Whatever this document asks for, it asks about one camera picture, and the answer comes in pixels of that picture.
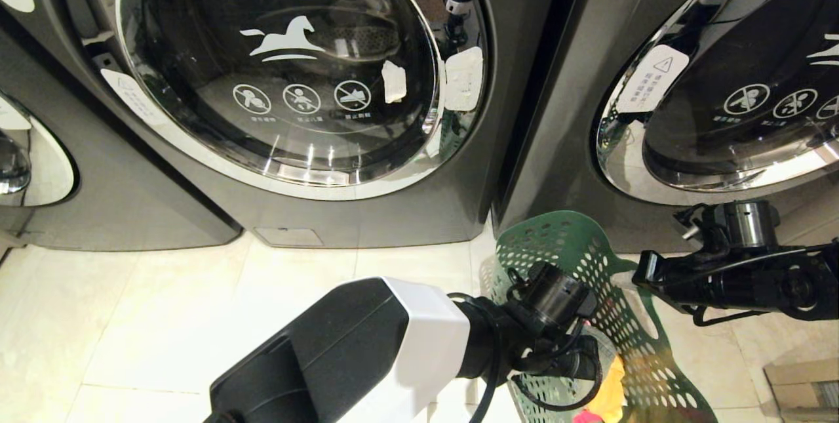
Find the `horse logo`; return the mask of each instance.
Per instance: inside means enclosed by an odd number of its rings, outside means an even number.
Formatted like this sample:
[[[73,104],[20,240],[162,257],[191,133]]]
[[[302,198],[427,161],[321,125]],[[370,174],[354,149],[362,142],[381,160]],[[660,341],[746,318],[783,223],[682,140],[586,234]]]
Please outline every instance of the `horse logo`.
[[[839,41],[839,35],[826,34],[825,41]],[[811,54],[807,56],[807,58],[834,58],[833,60],[825,59],[822,61],[810,62],[811,66],[839,66],[839,44],[836,44],[836,46],[833,46],[828,50],[822,50],[822,52]]]
[[[265,34],[263,31],[260,30],[242,30],[240,33],[242,35],[261,35],[263,37],[263,41],[260,44],[260,47],[257,49],[252,50],[250,53],[251,56],[256,56],[258,54],[264,54],[265,52],[275,52],[275,50],[318,50],[319,52],[326,52],[326,49],[323,47],[315,46],[312,43],[309,43],[309,40],[306,39],[306,32],[314,32],[315,28],[312,26],[312,23],[309,22],[309,18],[306,16],[297,16],[291,23],[288,23],[288,28],[285,29],[285,34],[276,34],[276,33],[269,33]],[[264,58],[263,62],[268,61],[281,61],[287,59],[317,59],[315,56],[307,56],[305,54],[281,54],[278,56],[270,56],[269,58]]]

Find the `chrome door rim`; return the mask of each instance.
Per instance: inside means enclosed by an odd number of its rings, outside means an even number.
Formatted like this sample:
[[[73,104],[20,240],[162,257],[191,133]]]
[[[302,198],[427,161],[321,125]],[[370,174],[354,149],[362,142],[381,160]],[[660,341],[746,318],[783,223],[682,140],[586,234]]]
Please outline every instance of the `chrome door rim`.
[[[621,128],[625,131],[608,128],[610,124],[611,127],[615,126],[617,104],[621,97],[629,97],[629,92],[625,92],[625,89],[636,68],[644,62],[651,50],[665,46],[659,43],[668,29],[676,25],[698,1],[688,0],[684,3],[647,41],[629,68],[618,79],[606,103],[606,109],[596,122],[595,151],[600,171],[615,187],[637,199],[665,205],[694,205],[768,195],[787,190],[795,185],[805,184],[839,169],[839,139],[834,138],[783,162],[731,174],[699,176],[683,172],[656,172],[659,178],[668,176],[667,180],[674,185],[671,186],[663,183],[653,172],[650,172],[652,169],[644,160],[642,149],[644,149],[646,134],[645,122],[624,124]],[[669,88],[672,88],[678,80],[677,78],[672,81]],[[655,108],[645,115],[651,115]]]
[[[131,31],[132,20],[123,19],[123,9],[128,7],[130,12],[134,13],[140,7],[139,0],[116,0],[117,11],[117,39],[120,50],[123,52],[126,61],[128,61],[128,68],[134,80],[137,81],[139,88],[147,98],[146,112],[138,113],[138,116],[147,122],[159,136],[163,137],[167,142],[170,142],[174,147],[185,152],[187,155],[197,160],[199,163],[207,166],[220,174],[233,178],[243,184],[252,185],[262,190],[267,190],[273,193],[280,193],[281,195],[288,195],[302,199],[314,199],[314,201],[353,201],[354,199],[370,199],[388,193],[393,193],[403,190],[410,185],[418,183],[420,180],[428,177],[433,172],[437,171],[440,166],[445,163],[453,152],[448,157],[444,156],[444,150],[440,149],[439,143],[441,139],[442,118],[444,113],[444,95],[446,95],[446,71],[444,70],[444,62],[440,57],[440,50],[437,47],[431,26],[428,23],[425,15],[420,10],[419,4],[416,0],[408,0],[413,5],[414,11],[419,16],[425,32],[431,42],[431,48],[435,55],[435,62],[439,67],[440,79],[437,82],[437,106],[431,106],[429,112],[437,111],[437,116],[434,118],[431,130],[428,137],[426,137],[425,145],[420,151],[415,154],[411,160],[396,169],[390,174],[386,174],[381,178],[363,184],[354,184],[348,186],[322,186],[322,184],[306,184],[305,180],[300,183],[292,183],[282,181],[276,178],[270,178],[254,170],[244,168],[238,163],[234,163],[227,157],[223,157],[218,152],[209,148],[206,144],[196,139],[194,136],[183,130],[177,122],[168,114],[163,106],[166,103],[161,103],[157,97],[150,91],[145,83],[146,77],[151,77],[147,72],[152,68],[141,65],[135,61],[134,56],[128,49],[127,35]],[[158,82],[164,82],[162,77],[159,77]]]

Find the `warning icon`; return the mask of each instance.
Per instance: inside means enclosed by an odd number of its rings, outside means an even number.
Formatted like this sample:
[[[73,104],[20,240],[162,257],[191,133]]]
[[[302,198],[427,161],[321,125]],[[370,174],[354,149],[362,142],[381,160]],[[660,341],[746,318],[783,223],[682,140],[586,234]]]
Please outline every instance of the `warning icon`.
[[[729,115],[745,115],[758,109],[770,97],[770,88],[763,83],[752,83],[734,91],[723,106]]]
[[[810,108],[818,97],[819,93],[814,89],[802,89],[802,91],[794,92],[775,106],[773,115],[775,115],[775,118],[791,118]]]
[[[833,118],[836,115],[839,115],[839,97],[833,97],[830,100],[827,100],[827,103],[819,109],[818,113],[815,114],[815,117],[819,120],[827,120],[828,118]]]
[[[669,71],[671,71],[671,67],[673,67],[673,58],[666,58],[664,61],[659,62],[653,67],[657,68],[657,70],[660,70],[663,73],[668,73]]]

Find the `yellow cloth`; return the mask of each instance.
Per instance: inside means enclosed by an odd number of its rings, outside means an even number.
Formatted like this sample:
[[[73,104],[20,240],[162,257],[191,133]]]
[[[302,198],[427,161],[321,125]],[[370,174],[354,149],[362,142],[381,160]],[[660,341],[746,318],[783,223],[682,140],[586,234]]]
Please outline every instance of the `yellow cloth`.
[[[596,414],[603,419],[603,423],[618,423],[623,418],[623,376],[626,371],[623,369],[623,361],[616,356],[609,367],[609,373],[603,379],[597,396],[589,402],[589,412]]]

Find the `black cable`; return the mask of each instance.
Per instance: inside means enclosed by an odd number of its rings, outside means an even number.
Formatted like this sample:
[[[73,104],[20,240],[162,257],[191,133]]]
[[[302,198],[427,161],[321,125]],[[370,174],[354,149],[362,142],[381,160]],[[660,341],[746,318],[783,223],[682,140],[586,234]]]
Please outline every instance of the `black cable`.
[[[522,279],[521,274],[518,273],[514,268],[507,268],[507,277],[509,277],[510,282],[513,285],[507,289],[507,301],[512,301],[516,298],[515,292],[519,291],[519,289],[523,289],[527,287],[527,281]]]
[[[486,309],[486,306],[475,300],[471,295],[453,292],[448,296],[449,298],[459,298],[463,300],[463,303],[474,307],[492,326],[492,364],[489,367],[489,377],[486,379],[486,390],[483,392],[483,396],[480,397],[480,403],[478,403],[475,413],[469,421],[469,423],[480,423],[486,416],[486,411],[489,410],[492,396],[495,394],[495,388],[501,382],[501,330],[498,328],[497,321],[492,318],[491,313]]]
[[[558,357],[562,356],[563,354],[565,354],[566,352],[568,352],[568,350],[570,348],[572,348],[572,346],[574,346],[574,344],[579,339],[579,335],[582,333],[583,325],[584,325],[584,323],[582,321],[582,318],[578,318],[577,323],[574,327],[574,330],[570,334],[569,340],[567,340],[567,342],[564,343],[564,345],[562,345],[559,349],[557,349],[557,351],[549,351],[549,352],[542,352],[542,353],[535,353],[535,352],[531,353],[527,357],[524,357],[521,360],[519,360],[517,365],[515,366],[515,369],[517,371],[526,372],[526,373],[534,373],[534,372],[542,371],[543,369],[540,369],[540,367],[535,367],[536,364],[544,363],[545,361],[554,360],[555,358],[558,358]]]
[[[711,239],[711,244],[709,246],[713,246],[714,249],[706,249],[705,245],[702,246],[702,249],[698,250],[694,253],[694,260],[698,262],[712,262],[712,261],[720,261],[728,257],[728,255],[732,251],[731,241],[728,241],[728,232],[726,229],[720,225],[713,225],[709,228],[709,232],[713,234],[716,232],[716,237]]]
[[[693,217],[693,214],[696,213],[697,210],[700,208],[708,208],[708,204],[696,204],[692,207],[688,208],[687,210],[683,210],[674,214],[675,219],[680,223],[690,223],[690,218]]]
[[[710,277],[713,274],[721,273],[726,270],[732,270],[732,268],[739,268],[740,266],[745,266],[746,264],[752,264],[753,262],[761,262],[767,259],[772,258],[780,258],[780,256],[789,256],[791,254],[800,254],[800,253],[807,253],[807,252],[815,252],[821,251],[822,249],[827,249],[827,247],[831,247],[833,244],[821,244],[819,246],[810,246],[810,247],[800,247],[799,249],[791,249],[787,251],[781,252],[773,252],[770,254],[764,254],[763,256],[755,256],[755,258],[743,259],[743,261],[732,262],[731,264],[725,264],[723,266],[713,268],[712,270],[703,271],[701,273],[690,274],[686,277],[681,277],[680,279],[673,279],[667,280],[663,282],[650,282],[650,285],[656,287],[672,287],[674,285],[682,285],[683,283],[693,282],[695,280],[704,279],[705,277]]]
[[[706,306],[696,307],[696,310],[694,310],[694,312],[692,313],[694,325],[697,325],[698,327],[710,327],[711,325],[719,325],[720,323],[725,323],[726,321],[734,321],[734,319],[749,318],[749,316],[765,315],[766,313],[758,312],[757,310],[751,310],[751,312],[737,313],[737,315],[723,316],[723,318],[703,319],[705,316],[705,310],[707,309],[708,307]]]
[[[534,405],[536,405],[539,408],[542,408],[542,409],[545,409],[545,410],[548,410],[548,411],[571,411],[571,410],[576,410],[578,408],[582,408],[582,407],[588,405],[588,403],[591,402],[591,400],[593,400],[597,396],[597,392],[600,391],[600,385],[603,383],[603,368],[600,366],[600,363],[597,359],[597,356],[593,355],[592,353],[590,353],[588,351],[584,351],[584,350],[581,351],[581,354],[583,354],[584,356],[587,356],[587,357],[591,358],[593,361],[595,361],[595,363],[596,363],[596,366],[595,366],[596,367],[596,373],[595,373],[595,376],[594,376],[593,387],[591,387],[591,390],[589,390],[588,393],[585,394],[585,397],[583,397],[581,400],[579,400],[576,403],[573,403],[573,404],[570,404],[570,405],[554,405],[554,404],[549,404],[548,402],[544,402],[543,400],[539,399],[539,397],[537,397],[532,392],[530,392],[530,390],[524,385],[524,382],[522,381],[522,375],[521,374],[513,377],[513,382],[516,383],[516,387],[518,387],[518,390],[520,390],[521,393],[524,394],[524,396],[527,397],[528,400],[533,402]]]

